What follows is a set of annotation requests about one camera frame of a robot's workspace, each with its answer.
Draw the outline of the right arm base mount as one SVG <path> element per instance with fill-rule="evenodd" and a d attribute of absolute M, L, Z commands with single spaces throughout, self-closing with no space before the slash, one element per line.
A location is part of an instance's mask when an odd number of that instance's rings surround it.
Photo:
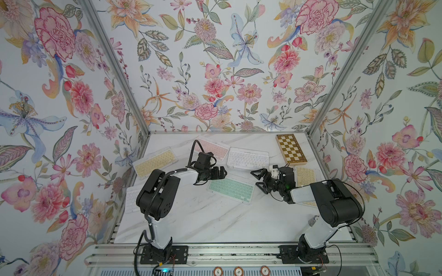
<path fill-rule="evenodd" d="M 277 259 L 283 264 L 328 264 L 329 258 L 326 252 L 326 244 L 320 243 L 319 247 L 313 248 L 307 242 L 305 234 L 299 238 L 297 245 L 281 245 Z"/>

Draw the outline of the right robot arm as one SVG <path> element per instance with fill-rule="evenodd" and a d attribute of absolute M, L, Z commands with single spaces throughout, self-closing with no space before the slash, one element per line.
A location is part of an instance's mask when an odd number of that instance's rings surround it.
<path fill-rule="evenodd" d="M 258 180 L 256 186 L 263 193 L 277 192 L 285 203 L 316 203 L 320 217 L 300 236 L 299 249 L 324 249 L 339 229 L 357 222 L 363 216 L 364 207 L 339 179 L 297 187 L 295 170 L 292 167 L 277 165 L 269 169 L 254 170 L 250 174 Z"/>

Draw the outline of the mint green keyboard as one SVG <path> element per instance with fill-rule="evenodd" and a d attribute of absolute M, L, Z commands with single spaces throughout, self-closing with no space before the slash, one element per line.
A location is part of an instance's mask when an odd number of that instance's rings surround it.
<path fill-rule="evenodd" d="M 239 176 L 209 181 L 207 190 L 222 197 L 250 205 L 255 183 Z"/>

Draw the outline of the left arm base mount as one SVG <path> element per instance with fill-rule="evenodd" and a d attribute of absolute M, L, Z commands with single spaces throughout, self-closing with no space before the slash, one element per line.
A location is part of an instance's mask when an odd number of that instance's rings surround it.
<path fill-rule="evenodd" d="M 164 249 L 158 249 L 151 244 L 143 244 L 140 246 L 141 253 L 139 263 L 141 265 L 159 265 L 160 263 L 186 265 L 189 255 L 188 246 L 178 246 L 172 243 L 172 240 Z"/>

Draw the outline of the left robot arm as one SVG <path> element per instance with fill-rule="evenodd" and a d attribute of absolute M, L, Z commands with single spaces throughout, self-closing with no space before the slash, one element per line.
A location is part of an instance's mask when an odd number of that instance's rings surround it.
<path fill-rule="evenodd" d="M 148 223 L 148 230 L 142 236 L 154 248 L 164 250 L 173 243 L 168 228 L 160 220 L 171 211 L 181 184 L 201 186 L 227 177 L 227 170 L 216 163 L 213 153 L 200 152 L 197 160 L 189 161 L 185 168 L 169 172 L 155 169 L 149 175 L 137 196 L 136 205 Z"/>

